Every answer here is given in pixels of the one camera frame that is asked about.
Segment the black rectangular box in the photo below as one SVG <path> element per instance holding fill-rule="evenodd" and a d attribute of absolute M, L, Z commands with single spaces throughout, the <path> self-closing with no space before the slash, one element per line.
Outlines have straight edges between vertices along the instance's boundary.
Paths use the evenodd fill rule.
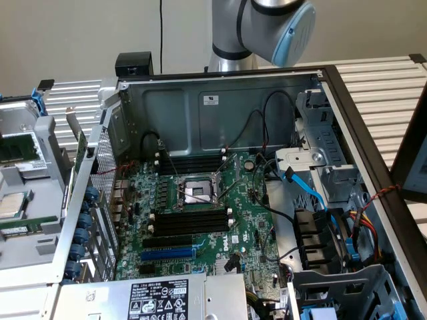
<path fill-rule="evenodd" d="M 120 53 L 115 61 L 117 77 L 153 75 L 151 51 Z"/>

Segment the silver chipset heatsink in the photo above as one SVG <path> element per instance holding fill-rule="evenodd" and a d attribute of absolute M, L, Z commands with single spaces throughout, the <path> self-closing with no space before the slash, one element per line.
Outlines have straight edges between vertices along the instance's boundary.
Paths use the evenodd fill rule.
<path fill-rule="evenodd" d="M 218 275 L 228 275 L 228 274 L 237 274 L 238 270 L 234 267 L 231 271 L 226 271 L 225 265 L 228 262 L 228 259 L 217 259 L 213 268 L 213 274 Z"/>

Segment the long black expansion slot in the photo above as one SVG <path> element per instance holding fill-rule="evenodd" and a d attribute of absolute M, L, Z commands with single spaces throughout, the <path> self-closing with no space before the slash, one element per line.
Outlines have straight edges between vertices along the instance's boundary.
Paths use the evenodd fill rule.
<path fill-rule="evenodd" d="M 188 247 L 193 245 L 191 235 L 178 235 L 170 237 L 150 237 L 142 241 L 144 249 L 159 249 L 170 247 Z"/>

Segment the blue expansion card retainer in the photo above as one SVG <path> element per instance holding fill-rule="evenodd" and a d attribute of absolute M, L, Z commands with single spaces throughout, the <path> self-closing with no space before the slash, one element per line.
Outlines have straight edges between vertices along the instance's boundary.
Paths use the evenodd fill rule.
<path fill-rule="evenodd" d="M 93 251 L 93 234 L 96 233 L 95 217 L 91 210 L 99 199 L 99 191 L 88 186 L 77 218 L 76 228 L 71 240 L 65 264 L 62 284 L 74 284 L 93 281 L 90 265 L 95 266 L 96 256 Z"/>

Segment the wide grey metal disk bay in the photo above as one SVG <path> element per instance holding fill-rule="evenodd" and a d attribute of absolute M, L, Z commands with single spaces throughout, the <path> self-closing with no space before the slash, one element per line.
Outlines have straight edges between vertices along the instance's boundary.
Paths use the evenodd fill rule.
<path fill-rule="evenodd" d="M 335 275 L 301 271 L 288 290 L 291 318 L 299 320 L 303 309 L 320 307 L 333 307 L 338 320 L 392 320 L 394 302 L 401 302 L 381 265 Z"/>

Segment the silver CPU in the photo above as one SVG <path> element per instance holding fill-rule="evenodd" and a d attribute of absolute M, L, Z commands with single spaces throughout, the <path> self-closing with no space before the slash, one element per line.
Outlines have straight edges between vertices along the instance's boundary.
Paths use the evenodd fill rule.
<path fill-rule="evenodd" d="M 27 192 L 10 193 L 0 199 L 0 219 L 18 218 L 27 202 Z"/>

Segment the blue plastic disk rail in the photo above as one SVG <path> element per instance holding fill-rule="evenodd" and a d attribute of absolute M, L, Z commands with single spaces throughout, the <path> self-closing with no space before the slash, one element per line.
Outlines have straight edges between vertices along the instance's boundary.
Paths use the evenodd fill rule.
<path fill-rule="evenodd" d="M 46 116 L 47 110 L 43 100 L 43 96 L 42 94 L 40 94 L 40 92 L 37 91 L 36 88 L 34 88 L 31 92 L 31 99 L 35 102 L 40 116 Z"/>

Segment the silver power supply unit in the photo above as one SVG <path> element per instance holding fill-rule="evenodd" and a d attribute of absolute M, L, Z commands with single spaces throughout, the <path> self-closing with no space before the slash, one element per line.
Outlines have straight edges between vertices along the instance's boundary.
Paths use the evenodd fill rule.
<path fill-rule="evenodd" d="M 205 273 L 66 285 L 53 320 L 248 320 L 246 290 Z"/>

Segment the silver hard disk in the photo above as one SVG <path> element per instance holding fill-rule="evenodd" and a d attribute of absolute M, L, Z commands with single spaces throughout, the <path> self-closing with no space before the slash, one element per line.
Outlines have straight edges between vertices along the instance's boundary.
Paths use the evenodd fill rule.
<path fill-rule="evenodd" d="M 0 102 L 0 137 L 30 134 L 35 142 L 39 160 L 0 164 L 0 166 L 14 166 L 24 179 L 38 179 L 49 175 L 45 157 L 34 127 L 40 114 L 34 101 L 6 101 Z"/>

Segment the silver metal latch bracket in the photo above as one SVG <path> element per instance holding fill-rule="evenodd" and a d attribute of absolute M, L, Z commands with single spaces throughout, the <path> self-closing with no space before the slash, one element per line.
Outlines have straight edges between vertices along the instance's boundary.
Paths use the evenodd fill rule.
<path fill-rule="evenodd" d="M 304 182 L 311 181 L 311 171 L 317 167 L 327 165 L 323 151 L 319 148 L 303 149 L 302 147 L 282 148 L 275 153 L 278 175 L 282 181 L 286 181 L 285 173 L 289 167 Z"/>

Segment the grey parts rack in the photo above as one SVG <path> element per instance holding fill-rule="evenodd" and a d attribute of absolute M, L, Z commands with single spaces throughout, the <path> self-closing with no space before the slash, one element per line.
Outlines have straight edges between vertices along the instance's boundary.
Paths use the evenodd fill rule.
<path fill-rule="evenodd" d="M 14 166 L 0 166 L 0 199 L 10 193 L 27 192 L 27 202 L 18 218 L 56 216 L 57 222 L 42 224 L 43 232 L 6 237 L 0 232 L 0 271 L 50 263 L 63 222 L 63 210 L 72 164 L 66 150 L 59 146 L 52 116 L 40 116 L 34 127 L 42 148 L 49 175 L 24 179 Z"/>

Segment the black fan housing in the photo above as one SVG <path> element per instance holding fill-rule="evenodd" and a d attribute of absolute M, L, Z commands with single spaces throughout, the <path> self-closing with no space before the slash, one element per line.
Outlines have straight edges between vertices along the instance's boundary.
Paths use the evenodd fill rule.
<path fill-rule="evenodd" d="M 343 214 L 341 208 L 295 211 L 294 233 L 303 270 L 323 275 L 345 272 L 350 255 L 345 245 L 348 227 Z"/>

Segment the thin silver locking lever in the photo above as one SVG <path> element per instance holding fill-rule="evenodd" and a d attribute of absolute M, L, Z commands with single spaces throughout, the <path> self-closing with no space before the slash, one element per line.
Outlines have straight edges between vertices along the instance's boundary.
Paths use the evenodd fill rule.
<path fill-rule="evenodd" d="M 246 187 L 248 183 L 247 177 L 242 177 L 232 182 L 231 185 L 225 186 L 225 189 L 218 196 L 218 203 L 222 205 L 230 204 L 235 198 L 239 197 L 241 191 L 240 187 Z"/>
<path fill-rule="evenodd" d="M 163 140 L 160 139 L 159 141 L 160 141 L 159 146 L 163 149 L 163 151 L 164 151 L 164 153 L 165 153 L 165 155 L 166 155 L 166 157 L 167 157 L 167 159 L 168 159 L 168 161 L 169 161 L 169 163 L 170 163 L 170 165 L 171 165 L 171 167 L 175 173 L 177 184 L 179 184 L 180 183 L 180 176 L 179 176 L 179 173 L 177 172 L 177 169 L 176 169 L 176 167 L 175 167 L 175 165 L 174 165 L 174 163 L 170 157 L 169 151 L 167 150 L 167 147 L 166 147 L 165 143 L 163 142 Z"/>

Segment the open grey PC case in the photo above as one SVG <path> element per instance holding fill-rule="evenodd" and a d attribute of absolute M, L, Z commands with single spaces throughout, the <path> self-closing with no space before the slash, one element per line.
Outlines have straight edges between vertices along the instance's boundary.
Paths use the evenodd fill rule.
<path fill-rule="evenodd" d="M 286 181 L 278 175 L 274 153 L 302 147 L 297 121 L 298 93 L 323 91 L 364 181 L 363 204 L 329 207 L 316 191 L 314 180 L 306 183 L 291 167 Z M 218 95 L 219 105 L 203 105 L 204 95 Z M 86 137 L 87 148 L 75 181 L 69 213 L 59 247 L 65 252 L 57 295 L 45 310 L 49 320 L 66 285 L 117 280 L 119 237 L 113 218 L 115 182 L 121 172 L 137 163 L 154 160 L 157 151 L 178 153 L 250 153 L 258 166 L 267 169 L 268 210 L 274 231 L 282 286 L 278 299 L 262 299 L 246 290 L 248 320 L 292 319 L 288 283 L 302 268 L 294 233 L 294 215 L 299 208 L 312 212 L 341 208 L 348 237 L 360 261 L 348 261 L 344 273 L 381 265 L 389 273 L 409 320 L 427 320 L 427 242 L 408 210 L 400 186 L 374 144 L 363 119 L 337 70 L 284 69 L 230 74 L 196 74 L 121 80 L 101 119 Z M 95 266 L 93 281 L 62 284 L 65 264 L 77 218 L 88 186 L 99 191 L 91 210 Z"/>

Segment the blue plastic latch tab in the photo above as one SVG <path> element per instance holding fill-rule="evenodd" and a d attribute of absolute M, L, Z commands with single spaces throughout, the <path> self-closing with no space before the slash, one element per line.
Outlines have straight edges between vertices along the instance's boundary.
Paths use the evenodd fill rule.
<path fill-rule="evenodd" d="M 347 256 L 348 261 L 351 261 L 352 263 L 357 263 L 360 261 L 360 255 L 354 248 L 354 242 L 351 237 L 346 238 L 345 240 L 346 250 L 347 250 Z"/>

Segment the blue plastic carrier block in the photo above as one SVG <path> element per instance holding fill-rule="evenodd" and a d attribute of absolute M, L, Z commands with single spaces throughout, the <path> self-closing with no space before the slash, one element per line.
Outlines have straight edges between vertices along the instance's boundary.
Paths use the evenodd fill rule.
<path fill-rule="evenodd" d="M 338 320 L 333 307 L 305 308 L 300 320 Z"/>

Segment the tall grey metal disk bay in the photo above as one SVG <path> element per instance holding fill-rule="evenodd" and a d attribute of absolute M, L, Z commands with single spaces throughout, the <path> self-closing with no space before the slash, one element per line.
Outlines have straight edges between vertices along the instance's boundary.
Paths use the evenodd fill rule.
<path fill-rule="evenodd" d="M 314 153 L 316 191 L 329 207 L 361 206 L 364 181 L 326 94 L 319 89 L 298 93 L 296 107 L 302 117 L 297 121 L 302 145 Z"/>

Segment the green Dell motherboard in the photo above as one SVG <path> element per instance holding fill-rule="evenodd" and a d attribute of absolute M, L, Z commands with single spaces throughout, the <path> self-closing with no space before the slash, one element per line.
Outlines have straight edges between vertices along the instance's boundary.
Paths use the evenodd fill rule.
<path fill-rule="evenodd" d="M 274 218 L 268 210 L 266 178 L 270 172 L 258 166 L 258 158 L 250 153 L 236 153 L 240 159 L 240 177 L 247 177 L 246 187 L 240 187 L 240 195 L 228 209 L 228 232 L 193 234 L 196 256 L 193 259 L 141 261 L 143 251 L 171 249 L 144 249 L 142 241 L 154 237 L 148 227 L 154 223 L 156 213 L 179 212 L 173 210 L 176 200 L 175 174 L 160 175 L 160 161 L 149 160 L 131 165 L 121 172 L 115 182 L 113 218 L 119 237 L 119 254 L 115 278 L 129 280 L 169 275 L 205 273 L 214 275 L 217 259 L 229 259 L 234 253 L 240 256 L 244 285 L 262 299 L 278 299 L 282 286 Z M 252 171 L 246 171 L 244 163 L 254 163 Z M 222 170 L 223 190 L 236 180 L 234 162 Z M 139 266 L 154 264 L 156 273 L 140 275 Z"/>

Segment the blue expansion slot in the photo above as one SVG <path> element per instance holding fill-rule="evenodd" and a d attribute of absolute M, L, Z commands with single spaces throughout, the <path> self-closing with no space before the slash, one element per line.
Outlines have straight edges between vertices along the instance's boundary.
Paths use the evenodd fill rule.
<path fill-rule="evenodd" d="M 143 251 L 141 261 L 157 261 L 170 259 L 193 259 L 196 256 L 196 249 L 193 247 L 177 247 L 171 249 L 160 249 Z"/>

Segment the green graphics card silver bracket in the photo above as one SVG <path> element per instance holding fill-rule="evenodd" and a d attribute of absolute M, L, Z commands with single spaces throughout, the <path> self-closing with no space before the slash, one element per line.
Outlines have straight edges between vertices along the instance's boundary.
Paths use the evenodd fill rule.
<path fill-rule="evenodd" d="M 67 189 L 67 196 L 65 198 L 65 208 L 63 210 L 63 218 L 66 218 L 69 211 L 69 204 L 71 201 L 71 197 L 73 194 L 73 189 L 75 185 L 75 181 L 77 179 L 77 175 L 79 173 L 85 151 L 87 148 L 87 139 L 85 137 L 85 133 L 81 128 L 79 121 L 77 120 L 77 115 L 74 107 L 68 107 L 66 109 L 66 120 L 70 126 L 72 133 L 74 134 L 77 141 L 77 149 L 75 154 L 75 160 L 73 167 L 71 168 L 71 174 L 69 178 L 69 184 Z"/>

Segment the blue plastic carrier strip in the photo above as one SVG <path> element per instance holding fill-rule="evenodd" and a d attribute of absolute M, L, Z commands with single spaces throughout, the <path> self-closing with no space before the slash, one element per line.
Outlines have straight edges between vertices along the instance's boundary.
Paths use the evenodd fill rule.
<path fill-rule="evenodd" d="M 394 312 L 392 314 L 392 320 L 408 320 L 403 304 L 400 301 L 394 302 Z"/>

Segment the silver socket cover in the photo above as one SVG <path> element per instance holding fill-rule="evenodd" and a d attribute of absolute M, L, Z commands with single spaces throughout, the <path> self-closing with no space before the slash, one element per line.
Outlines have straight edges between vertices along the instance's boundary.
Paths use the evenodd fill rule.
<path fill-rule="evenodd" d="M 220 167 L 213 173 L 213 176 L 217 177 L 221 173 L 221 170 L 230 161 L 234 162 L 234 173 L 235 173 L 235 176 L 236 176 L 236 180 L 229 187 L 227 187 L 226 189 L 224 189 L 224 191 L 220 195 L 216 195 L 217 200 L 220 200 L 222 197 L 226 196 L 236 186 L 236 184 L 241 180 L 241 177 L 240 177 L 240 159 L 237 158 L 237 154 L 236 153 L 234 153 L 230 157 L 226 157 L 226 159 L 220 165 Z"/>

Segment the dark framed monitor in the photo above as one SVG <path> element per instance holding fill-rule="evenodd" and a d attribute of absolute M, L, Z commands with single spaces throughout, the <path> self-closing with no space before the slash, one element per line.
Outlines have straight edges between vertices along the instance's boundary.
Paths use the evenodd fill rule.
<path fill-rule="evenodd" d="M 427 203 L 427 82 L 412 114 L 390 174 L 406 200 Z"/>

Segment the CPU socket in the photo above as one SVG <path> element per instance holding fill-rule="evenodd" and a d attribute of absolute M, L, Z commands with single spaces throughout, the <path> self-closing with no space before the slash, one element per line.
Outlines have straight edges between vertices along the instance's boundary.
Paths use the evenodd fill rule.
<path fill-rule="evenodd" d="M 220 199 L 223 190 L 220 173 L 199 173 L 182 175 L 175 179 L 175 211 L 195 211 L 196 209 L 219 209 L 224 206 Z"/>

